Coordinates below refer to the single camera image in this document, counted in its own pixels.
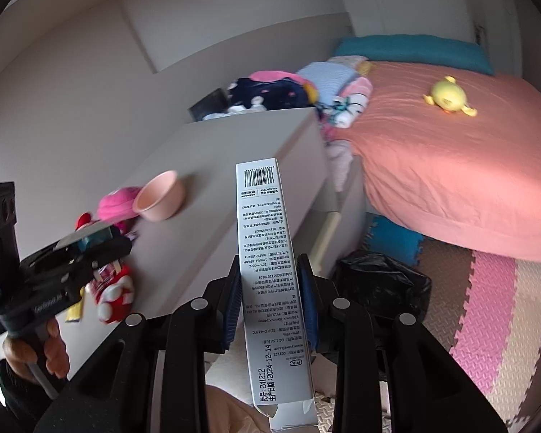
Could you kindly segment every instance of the barcode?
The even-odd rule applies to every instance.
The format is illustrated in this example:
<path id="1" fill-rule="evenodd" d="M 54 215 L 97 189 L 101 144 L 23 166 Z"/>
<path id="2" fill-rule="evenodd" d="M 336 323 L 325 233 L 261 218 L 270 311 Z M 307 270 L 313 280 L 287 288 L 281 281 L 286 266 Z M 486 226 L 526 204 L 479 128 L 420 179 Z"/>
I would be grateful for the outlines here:
<path id="1" fill-rule="evenodd" d="M 258 169 L 247 169 L 245 171 L 245 187 L 267 185 L 274 183 L 272 166 L 260 167 Z"/>

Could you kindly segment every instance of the black sleeve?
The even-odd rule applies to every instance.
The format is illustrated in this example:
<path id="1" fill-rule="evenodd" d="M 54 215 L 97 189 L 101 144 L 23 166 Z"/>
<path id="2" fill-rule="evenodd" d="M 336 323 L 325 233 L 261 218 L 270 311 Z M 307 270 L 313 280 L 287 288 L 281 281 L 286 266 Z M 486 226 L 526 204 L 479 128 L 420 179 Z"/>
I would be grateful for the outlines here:
<path id="1" fill-rule="evenodd" d="M 17 376 L 6 360 L 0 361 L 0 388 L 6 407 L 14 414 L 20 427 L 32 433 L 52 400 L 41 386 Z"/>

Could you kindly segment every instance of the silver screw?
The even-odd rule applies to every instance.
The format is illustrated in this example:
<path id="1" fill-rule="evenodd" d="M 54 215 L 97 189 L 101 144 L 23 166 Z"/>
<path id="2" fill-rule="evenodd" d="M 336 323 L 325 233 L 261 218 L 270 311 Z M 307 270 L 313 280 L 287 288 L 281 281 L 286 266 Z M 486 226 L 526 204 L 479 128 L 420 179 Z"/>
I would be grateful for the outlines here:
<path id="1" fill-rule="evenodd" d="M 350 305 L 351 305 L 350 301 L 346 298 L 333 299 L 333 306 L 337 309 L 348 309 Z"/>
<path id="2" fill-rule="evenodd" d="M 138 313 L 130 314 L 126 317 L 126 325 L 134 327 L 142 322 L 142 316 Z"/>
<path id="3" fill-rule="evenodd" d="M 408 312 L 404 312 L 399 316 L 399 321 L 401 321 L 404 325 L 413 325 L 417 320 L 412 314 L 409 314 Z"/>
<path id="4" fill-rule="evenodd" d="M 207 306 L 208 306 L 208 301 L 204 298 L 193 299 L 192 302 L 190 303 L 190 307 L 193 309 L 196 309 L 197 311 L 199 311 L 200 309 L 204 309 Z"/>

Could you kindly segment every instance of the pink hat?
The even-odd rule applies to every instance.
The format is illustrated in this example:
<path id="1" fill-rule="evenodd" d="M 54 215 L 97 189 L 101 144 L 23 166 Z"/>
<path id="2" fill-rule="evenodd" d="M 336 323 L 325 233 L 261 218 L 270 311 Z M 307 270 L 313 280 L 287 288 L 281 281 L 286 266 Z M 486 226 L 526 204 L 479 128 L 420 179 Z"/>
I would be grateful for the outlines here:
<path id="1" fill-rule="evenodd" d="M 138 192 L 140 187 L 125 187 L 102 197 L 98 204 L 98 217 L 101 220 L 128 220 L 137 217 L 138 214 L 132 206 Z"/>

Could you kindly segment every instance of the yellow object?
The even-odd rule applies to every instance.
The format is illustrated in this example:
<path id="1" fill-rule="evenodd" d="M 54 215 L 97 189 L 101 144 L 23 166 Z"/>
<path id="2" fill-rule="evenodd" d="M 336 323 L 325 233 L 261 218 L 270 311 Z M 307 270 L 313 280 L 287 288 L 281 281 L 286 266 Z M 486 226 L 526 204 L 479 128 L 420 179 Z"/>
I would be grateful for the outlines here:
<path id="1" fill-rule="evenodd" d="M 82 319 L 82 305 L 84 301 L 83 296 L 84 288 L 80 290 L 80 301 L 68 308 L 68 312 L 66 313 L 66 322 L 79 322 Z"/>
<path id="2" fill-rule="evenodd" d="M 309 98 L 309 104 L 316 104 L 318 101 L 317 88 L 315 88 L 315 86 L 312 85 L 311 83 L 305 83 L 303 85 L 303 89 L 307 93 L 307 97 Z"/>
<path id="3" fill-rule="evenodd" d="M 423 98 L 427 104 L 437 104 L 445 112 L 463 111 L 471 117 L 477 115 L 477 109 L 467 105 L 467 95 L 453 76 L 445 76 L 445 79 L 436 82 L 431 88 L 431 94 Z"/>
<path id="4" fill-rule="evenodd" d="M 359 63 L 359 65 L 356 66 L 356 71 L 360 76 L 367 76 L 370 71 L 373 68 L 373 62 L 365 61 Z"/>

